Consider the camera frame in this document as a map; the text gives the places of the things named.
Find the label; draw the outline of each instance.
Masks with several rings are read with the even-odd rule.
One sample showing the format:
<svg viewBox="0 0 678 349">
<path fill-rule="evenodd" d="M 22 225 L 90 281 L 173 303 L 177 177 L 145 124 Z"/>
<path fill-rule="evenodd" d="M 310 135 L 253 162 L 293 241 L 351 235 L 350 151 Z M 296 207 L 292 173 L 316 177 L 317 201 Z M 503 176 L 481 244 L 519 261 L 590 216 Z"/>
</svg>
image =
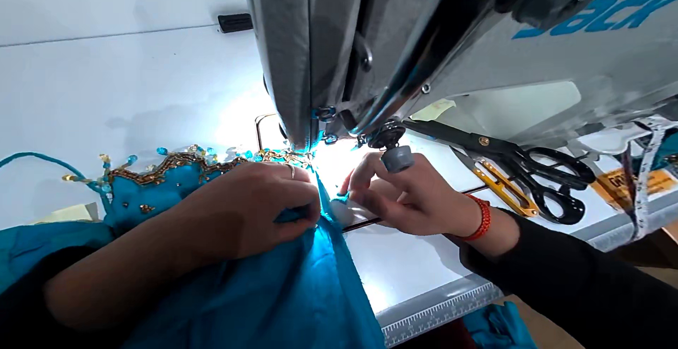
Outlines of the label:
<svg viewBox="0 0 678 349">
<path fill-rule="evenodd" d="M 648 194 L 666 192 L 676 185 L 676 180 L 663 169 L 649 172 Z M 591 184 L 600 197 L 606 203 L 619 211 L 633 210 L 629 187 L 626 186 L 623 168 L 601 174 L 596 182 Z"/>
<path fill-rule="evenodd" d="M 579 14 L 572 16 L 550 31 L 535 28 L 520 30 L 512 39 L 533 38 L 548 33 L 551 36 L 561 36 L 582 32 L 605 32 L 622 28 L 635 29 L 655 11 L 673 4 L 676 0 L 593 0 Z M 619 22 L 610 19 L 625 8 L 638 8 L 630 16 Z"/>
</svg>

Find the paper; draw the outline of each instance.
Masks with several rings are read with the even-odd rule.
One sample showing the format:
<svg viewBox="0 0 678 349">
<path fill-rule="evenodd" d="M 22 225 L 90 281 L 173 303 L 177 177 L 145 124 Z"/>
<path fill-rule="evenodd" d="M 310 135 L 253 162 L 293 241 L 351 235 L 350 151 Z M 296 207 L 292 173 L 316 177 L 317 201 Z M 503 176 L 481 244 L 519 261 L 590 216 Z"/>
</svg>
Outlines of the paper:
<svg viewBox="0 0 678 349">
<path fill-rule="evenodd" d="M 675 185 L 676 181 L 663 169 L 649 172 L 648 195 L 666 192 Z M 633 209 L 623 168 L 599 175 L 591 187 L 615 209 L 620 211 Z"/>
<path fill-rule="evenodd" d="M 415 121 L 435 120 L 438 118 L 438 116 L 442 115 L 443 112 L 447 111 L 451 107 L 456 107 L 456 105 L 457 103 L 455 103 L 453 100 L 440 99 L 423 110 L 415 112 L 412 116 L 410 116 L 410 119 Z"/>
<path fill-rule="evenodd" d="M 75 205 L 53 211 L 50 215 L 39 219 L 33 223 L 50 223 L 62 221 L 92 221 L 98 222 L 99 216 L 96 203 L 87 205 Z"/>
</svg>

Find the scissors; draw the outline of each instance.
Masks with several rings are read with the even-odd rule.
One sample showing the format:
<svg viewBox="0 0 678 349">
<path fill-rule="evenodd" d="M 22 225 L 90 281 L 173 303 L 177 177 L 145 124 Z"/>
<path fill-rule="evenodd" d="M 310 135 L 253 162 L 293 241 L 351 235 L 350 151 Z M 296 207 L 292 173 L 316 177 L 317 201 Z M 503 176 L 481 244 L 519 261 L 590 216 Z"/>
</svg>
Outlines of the scissors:
<svg viewBox="0 0 678 349">
<path fill-rule="evenodd" d="M 483 180 L 485 185 L 490 188 L 499 198 L 501 198 L 508 206 L 510 206 L 513 211 L 524 216 L 524 217 L 536 217 L 539 215 L 539 209 L 537 205 L 532 202 L 532 200 L 526 196 L 513 182 L 509 181 L 504 175 L 499 172 L 489 161 L 485 158 L 473 154 L 473 152 L 468 152 L 468 156 L 463 154 L 460 150 L 450 146 L 454 154 L 457 155 L 459 161 L 462 164 L 466 165 L 471 172 L 473 172 L 479 179 Z M 492 174 L 494 180 L 491 179 L 488 175 L 480 170 L 476 163 L 480 164 L 483 169 Z M 518 200 L 516 202 L 512 197 L 509 196 L 506 191 L 513 194 L 513 196 Z"/>
<path fill-rule="evenodd" d="M 407 128 L 425 135 L 443 140 L 448 144 L 459 145 L 467 152 L 475 152 L 504 167 L 524 184 L 539 207 L 541 214 L 552 222 L 573 225 L 584 216 L 584 203 L 570 196 L 570 189 L 584 190 L 595 181 L 593 171 L 576 158 L 549 148 L 531 148 L 524 150 L 517 144 L 493 137 L 468 133 L 436 121 L 403 121 Z M 566 173 L 548 165 L 538 163 L 531 156 L 545 156 L 564 165 L 575 174 Z M 558 190 L 539 184 L 529 172 L 560 183 Z M 562 209 L 560 216 L 555 215 L 547 206 L 545 198 L 555 201 Z"/>
</svg>

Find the black sleeve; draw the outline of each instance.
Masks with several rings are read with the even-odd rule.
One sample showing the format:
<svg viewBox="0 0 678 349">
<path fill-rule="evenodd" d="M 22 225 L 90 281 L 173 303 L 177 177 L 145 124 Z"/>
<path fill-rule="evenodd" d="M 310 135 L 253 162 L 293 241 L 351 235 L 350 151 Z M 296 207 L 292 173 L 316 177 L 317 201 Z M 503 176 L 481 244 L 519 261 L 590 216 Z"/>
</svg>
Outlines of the black sleeve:
<svg viewBox="0 0 678 349">
<path fill-rule="evenodd" d="M 127 336 L 126 328 L 81 333 L 64 327 L 47 310 L 43 296 L 43 285 L 49 279 L 94 251 L 89 247 L 69 247 L 48 255 L 0 294 L 0 337 L 3 342 L 14 342 L 27 348 L 38 348 L 39 345 L 118 347 Z"/>
<path fill-rule="evenodd" d="M 519 242 L 495 262 L 470 250 L 470 264 L 480 275 L 587 349 L 675 343 L 678 290 L 584 241 L 507 213 L 520 226 Z"/>
</svg>

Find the ruler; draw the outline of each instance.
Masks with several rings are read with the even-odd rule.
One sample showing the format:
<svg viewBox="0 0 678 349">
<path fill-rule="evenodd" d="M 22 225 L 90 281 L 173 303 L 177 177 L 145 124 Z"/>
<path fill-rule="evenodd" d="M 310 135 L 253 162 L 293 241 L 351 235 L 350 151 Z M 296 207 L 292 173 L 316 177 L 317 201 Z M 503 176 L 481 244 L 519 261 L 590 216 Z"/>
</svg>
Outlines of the ruler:
<svg viewBox="0 0 678 349">
<path fill-rule="evenodd" d="M 487 282 L 478 288 L 396 321 L 382 328 L 386 347 L 392 348 L 426 331 L 483 308 L 502 297 L 504 294 L 501 290 L 496 285 Z"/>
</svg>

